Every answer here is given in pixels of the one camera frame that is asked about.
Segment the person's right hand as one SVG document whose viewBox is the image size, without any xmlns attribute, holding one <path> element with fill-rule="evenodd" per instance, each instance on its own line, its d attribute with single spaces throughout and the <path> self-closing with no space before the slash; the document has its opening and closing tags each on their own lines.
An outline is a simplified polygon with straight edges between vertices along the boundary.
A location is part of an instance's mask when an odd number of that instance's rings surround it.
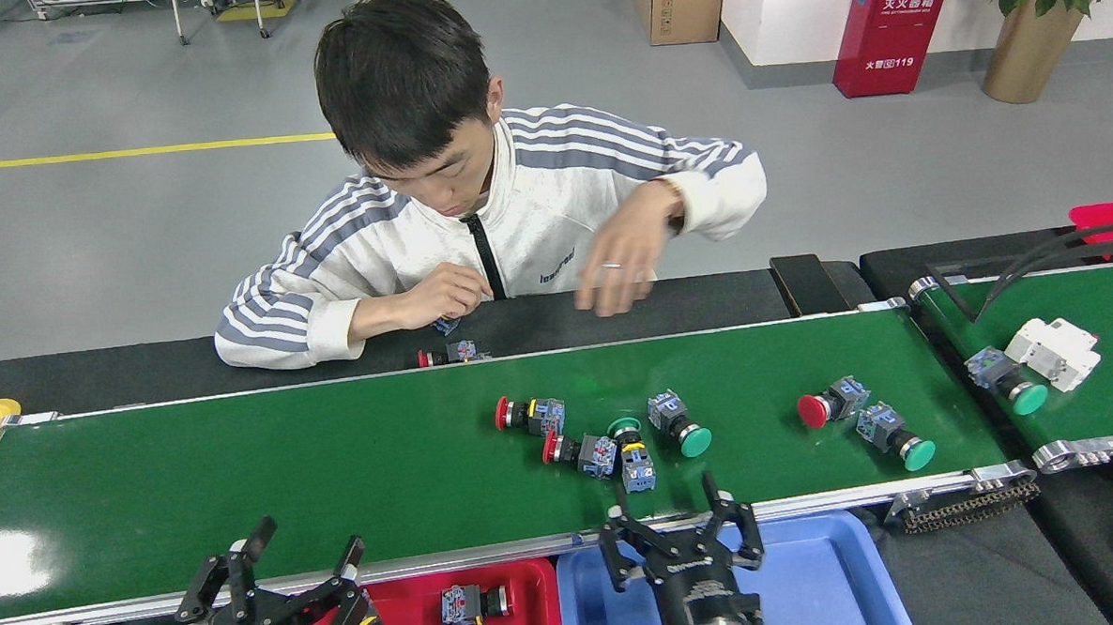
<svg viewBox="0 0 1113 625">
<path fill-rule="evenodd" d="M 496 292 L 482 272 L 465 265 L 439 262 L 396 301 L 398 328 L 418 330 L 439 320 L 459 320 Z"/>
</svg>

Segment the person's left hand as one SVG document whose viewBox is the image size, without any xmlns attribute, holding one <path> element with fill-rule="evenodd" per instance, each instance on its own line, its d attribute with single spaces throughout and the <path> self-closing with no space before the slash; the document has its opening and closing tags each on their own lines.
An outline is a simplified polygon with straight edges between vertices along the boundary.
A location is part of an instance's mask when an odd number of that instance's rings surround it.
<svg viewBox="0 0 1113 625">
<path fill-rule="evenodd" d="M 630 312 L 651 290 L 670 222 L 682 217 L 684 201 L 674 186 L 662 179 L 637 186 L 597 231 L 574 294 L 575 308 L 598 316 Z"/>
</svg>

